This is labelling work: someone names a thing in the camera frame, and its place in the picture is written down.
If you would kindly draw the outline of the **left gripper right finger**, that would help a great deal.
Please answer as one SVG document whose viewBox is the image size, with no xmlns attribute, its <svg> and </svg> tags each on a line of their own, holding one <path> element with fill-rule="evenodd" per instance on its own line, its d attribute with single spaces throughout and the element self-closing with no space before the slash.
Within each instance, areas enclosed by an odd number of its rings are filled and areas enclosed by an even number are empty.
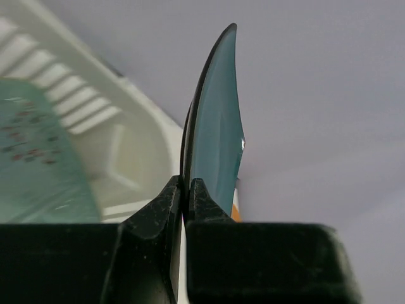
<svg viewBox="0 0 405 304">
<path fill-rule="evenodd" d="M 236 222 L 202 179 L 185 206 L 191 303 L 361 303 L 335 229 L 323 224 Z"/>
</svg>

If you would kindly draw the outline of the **dark teal angular plate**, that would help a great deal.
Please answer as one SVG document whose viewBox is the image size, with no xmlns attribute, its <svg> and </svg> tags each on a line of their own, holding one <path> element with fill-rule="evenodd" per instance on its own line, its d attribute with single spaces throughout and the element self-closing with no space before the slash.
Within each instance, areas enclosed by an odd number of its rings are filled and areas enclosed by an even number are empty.
<svg viewBox="0 0 405 304">
<path fill-rule="evenodd" d="M 245 148 L 235 65 L 237 24 L 217 38 L 200 74 L 182 136 L 180 174 L 186 190 L 202 179 L 213 201 L 232 214 Z"/>
</svg>

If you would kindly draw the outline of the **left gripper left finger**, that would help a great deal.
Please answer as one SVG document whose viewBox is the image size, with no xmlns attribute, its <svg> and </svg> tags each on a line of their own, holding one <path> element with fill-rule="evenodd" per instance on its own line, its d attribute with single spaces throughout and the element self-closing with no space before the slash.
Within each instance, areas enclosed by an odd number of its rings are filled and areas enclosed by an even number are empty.
<svg viewBox="0 0 405 304">
<path fill-rule="evenodd" d="M 3 224 L 2 303 L 176 303 L 182 190 L 172 177 L 113 224 Z"/>
</svg>

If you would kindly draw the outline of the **light green rectangular plate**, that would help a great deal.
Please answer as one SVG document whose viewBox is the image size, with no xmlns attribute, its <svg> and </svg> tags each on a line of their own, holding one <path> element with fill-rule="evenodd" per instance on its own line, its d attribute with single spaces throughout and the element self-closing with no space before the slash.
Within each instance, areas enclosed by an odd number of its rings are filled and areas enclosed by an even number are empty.
<svg viewBox="0 0 405 304">
<path fill-rule="evenodd" d="M 101 220 L 84 168 L 41 89 L 1 79 L 1 222 Z"/>
</svg>

